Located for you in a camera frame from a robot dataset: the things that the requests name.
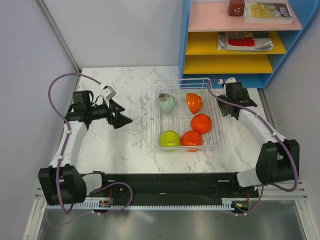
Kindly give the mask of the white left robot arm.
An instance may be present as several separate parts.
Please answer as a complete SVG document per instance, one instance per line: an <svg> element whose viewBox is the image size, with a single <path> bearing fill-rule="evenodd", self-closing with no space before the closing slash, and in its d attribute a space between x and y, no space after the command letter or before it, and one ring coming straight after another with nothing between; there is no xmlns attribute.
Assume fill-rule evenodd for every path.
<svg viewBox="0 0 320 240"><path fill-rule="evenodd" d="M76 164L82 142L93 121L105 119L114 129L132 122L132 119L122 114L125 108L112 99L115 94L112 87L105 87L101 91L102 103L97 104L90 90L73 93L73 103L64 116L67 122L55 156L47 168L41 168L38 172L48 205L77 204L84 202L92 192L99 197L109 193L110 185L102 180L102 172L81 174Z"/></svg>

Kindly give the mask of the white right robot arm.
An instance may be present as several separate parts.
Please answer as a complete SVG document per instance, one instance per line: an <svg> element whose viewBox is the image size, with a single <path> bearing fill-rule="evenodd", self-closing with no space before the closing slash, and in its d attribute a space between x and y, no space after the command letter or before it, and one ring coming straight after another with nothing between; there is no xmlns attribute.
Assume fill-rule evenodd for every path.
<svg viewBox="0 0 320 240"><path fill-rule="evenodd" d="M295 139L287 139L261 117L257 104L240 82L224 84L225 93L217 97L222 116L230 115L245 126L260 146L260 153L254 168L238 172L237 179L229 184L229 191L235 197L242 196L247 187L273 185L293 181L294 191L298 186L300 145Z"/></svg>

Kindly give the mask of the pale green ceramic bowl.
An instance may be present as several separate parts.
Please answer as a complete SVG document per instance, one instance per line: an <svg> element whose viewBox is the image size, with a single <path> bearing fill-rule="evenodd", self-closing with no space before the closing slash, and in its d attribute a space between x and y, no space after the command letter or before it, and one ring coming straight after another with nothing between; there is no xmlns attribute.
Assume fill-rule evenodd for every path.
<svg viewBox="0 0 320 240"><path fill-rule="evenodd" d="M158 96L158 100L160 108L166 115L172 113L175 107L177 106L176 98L173 95L169 95L167 93L160 93Z"/></svg>

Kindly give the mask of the lime green plastic bowl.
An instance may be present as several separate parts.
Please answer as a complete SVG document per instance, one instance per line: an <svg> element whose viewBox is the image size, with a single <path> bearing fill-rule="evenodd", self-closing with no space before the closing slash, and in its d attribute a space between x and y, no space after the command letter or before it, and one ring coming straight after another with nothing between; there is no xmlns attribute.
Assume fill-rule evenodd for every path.
<svg viewBox="0 0 320 240"><path fill-rule="evenodd" d="M166 130L160 135L158 143L160 148L180 147L181 138L177 132Z"/></svg>

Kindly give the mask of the orange bowl white inside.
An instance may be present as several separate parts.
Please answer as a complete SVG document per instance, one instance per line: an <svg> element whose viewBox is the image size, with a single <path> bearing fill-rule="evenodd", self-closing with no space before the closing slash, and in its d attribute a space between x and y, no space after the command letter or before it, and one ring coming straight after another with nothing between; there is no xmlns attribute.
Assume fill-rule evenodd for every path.
<svg viewBox="0 0 320 240"><path fill-rule="evenodd" d="M201 96L195 93L186 94L186 104L192 114L197 114L202 109L204 102Z"/></svg>

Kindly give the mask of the orange plastic bowl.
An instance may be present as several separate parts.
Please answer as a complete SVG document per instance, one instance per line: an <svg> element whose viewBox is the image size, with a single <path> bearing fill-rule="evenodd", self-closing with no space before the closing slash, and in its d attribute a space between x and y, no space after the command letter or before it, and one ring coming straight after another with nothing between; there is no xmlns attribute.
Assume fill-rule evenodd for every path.
<svg viewBox="0 0 320 240"><path fill-rule="evenodd" d="M210 132L212 127L213 122L206 114L197 114L191 120L191 128L202 135Z"/></svg>
<svg viewBox="0 0 320 240"><path fill-rule="evenodd" d="M203 145L202 135L194 130L189 130L183 134L180 143L183 147L197 147Z"/></svg>

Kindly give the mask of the white wire dish rack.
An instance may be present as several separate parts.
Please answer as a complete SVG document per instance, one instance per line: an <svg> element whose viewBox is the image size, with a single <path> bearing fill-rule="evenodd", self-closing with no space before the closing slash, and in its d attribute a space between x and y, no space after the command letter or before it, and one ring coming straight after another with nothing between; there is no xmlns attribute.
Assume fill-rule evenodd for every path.
<svg viewBox="0 0 320 240"><path fill-rule="evenodd" d="M207 78L191 78L191 79L167 79L157 80L155 82L155 125L156 125L156 143L158 149L162 151L189 151L196 152L200 150L211 150L221 144L222 131L221 114L219 111L217 101L210 95L206 85ZM166 115L159 105L159 94L165 93L176 98L177 106L170 114ZM203 100L203 107L197 114L192 114L188 109L186 103L186 95L194 93L201 96ZM164 131L175 131L178 133L180 139L187 131L193 131L191 127L191 120L198 114L205 114L212 120L212 129L206 134L201 134L203 145L187 147L159 147L159 137Z"/></svg>

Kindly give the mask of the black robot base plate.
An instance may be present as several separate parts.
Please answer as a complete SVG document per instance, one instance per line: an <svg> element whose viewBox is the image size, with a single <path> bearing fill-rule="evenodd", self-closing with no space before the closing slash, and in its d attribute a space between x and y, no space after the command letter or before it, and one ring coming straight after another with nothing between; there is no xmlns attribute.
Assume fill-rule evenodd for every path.
<svg viewBox="0 0 320 240"><path fill-rule="evenodd" d="M108 189L91 197L111 197L120 203L136 204L218 204L223 198L257 198L254 187L241 187L233 173L130 173L102 174Z"/></svg>

